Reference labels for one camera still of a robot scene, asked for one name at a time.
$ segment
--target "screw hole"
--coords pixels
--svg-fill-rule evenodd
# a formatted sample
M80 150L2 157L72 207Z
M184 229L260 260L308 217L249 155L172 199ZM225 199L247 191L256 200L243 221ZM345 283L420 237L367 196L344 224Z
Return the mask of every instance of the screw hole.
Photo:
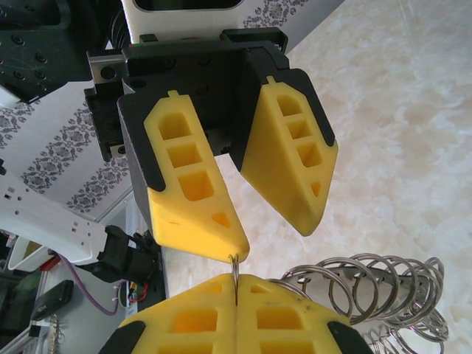
M46 57L45 57L44 55L42 55L41 53L36 53L35 59L36 59L37 61L39 61L40 63L45 63L45 62L47 62Z
M147 85L147 83L141 79L133 79L130 81L130 85L133 89L142 89Z
M46 75L43 72L36 71L35 75L39 80L45 80L46 79Z
M46 86L43 85L42 83L37 83L36 86L37 86L38 89L40 89L40 90L43 90L43 91L46 91L46 90L47 90Z
M22 46L24 44L23 38L18 37L17 35L12 35L12 41L14 44L18 44L19 46Z
M117 72L111 66L106 66L102 70L100 70L100 75L105 80L111 80L117 76Z
M16 77L18 80L24 80L24 76L20 72L13 72L13 76Z

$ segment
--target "coiled metal spring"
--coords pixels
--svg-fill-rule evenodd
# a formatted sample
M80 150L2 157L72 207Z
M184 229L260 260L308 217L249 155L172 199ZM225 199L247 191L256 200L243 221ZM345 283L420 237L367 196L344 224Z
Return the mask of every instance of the coiled metal spring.
M318 281L314 281L316 274L322 275ZM444 267L436 257L422 263L364 253L351 258L334 257L316 265L299 265L283 274L280 280L269 281L321 303L319 295L323 284L320 280L329 280L329 304L336 312L350 318L375 354L400 353L398 348L404 353L419 354L406 343L399 330L412 330L438 343L440 353L444 353L448 325L436 310L443 292L443 279ZM342 301L335 294L335 285L344 293L343 305L339 304ZM359 328L356 325L360 323L370 326Z

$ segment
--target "yellow gripper pad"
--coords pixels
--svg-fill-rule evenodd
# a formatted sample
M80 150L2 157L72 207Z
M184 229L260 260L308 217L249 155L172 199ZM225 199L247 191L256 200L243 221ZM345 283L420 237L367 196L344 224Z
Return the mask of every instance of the yellow gripper pad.
M311 235L322 219L337 155L306 96L268 77L241 174L301 235Z
M198 116L187 95L171 91L144 121L165 189L147 188L153 236L161 246L228 262L249 243Z
M252 275L223 274L127 318L102 354L366 354L349 319Z

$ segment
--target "white plastic part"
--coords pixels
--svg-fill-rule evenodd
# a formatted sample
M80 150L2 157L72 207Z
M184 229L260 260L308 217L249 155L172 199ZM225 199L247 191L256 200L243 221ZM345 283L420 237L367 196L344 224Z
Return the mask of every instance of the white plastic part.
M47 254L48 248L44 246L41 246L28 257L24 258L28 243L30 243L30 240L18 237L13 246L10 260L8 261L8 269L11 271L15 269L17 271L35 271L43 263L52 258L52 256Z
M183 38L218 37L223 30L238 28L244 3L226 10L149 11L134 0L122 0L131 43L139 43L140 35L155 35L160 41Z
M0 108L15 108L19 102L20 99L17 96L0 85Z
M50 201L8 172L0 176L0 229L52 249L79 266L96 262L107 239L105 226Z

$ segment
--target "black screw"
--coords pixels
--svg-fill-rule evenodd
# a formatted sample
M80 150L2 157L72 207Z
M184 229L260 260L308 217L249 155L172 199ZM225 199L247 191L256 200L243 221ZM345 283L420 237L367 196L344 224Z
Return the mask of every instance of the black screw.
M164 68L169 70L173 69L176 66L176 60L173 58L164 59Z
M200 58L198 59L198 63L201 65L201 66L207 66L208 64L210 64L212 62L212 56L208 53L206 54L203 54L202 56L200 56Z
M45 75L43 72L36 71L36 72L35 72L35 75L36 75L36 77L37 77L38 79L40 79L40 80L46 79L46 75Z
M19 46L22 46L24 44L23 38L18 37L17 35L12 35L12 41L15 44L18 44Z
M24 76L20 72L13 72L13 76L16 77L18 80L24 80Z
M35 59L36 59L37 61L39 61L40 63L45 63L45 62L47 62L46 57L45 57L44 55L42 55L41 53L36 53Z
M209 87L207 84L203 84L202 86L197 87L195 90L195 94L198 96L203 96L204 94L207 94L209 91Z
M46 86L43 85L42 83L37 83L36 86L37 86L38 89L40 89L40 90L43 90L43 91L46 91L46 90L47 90Z

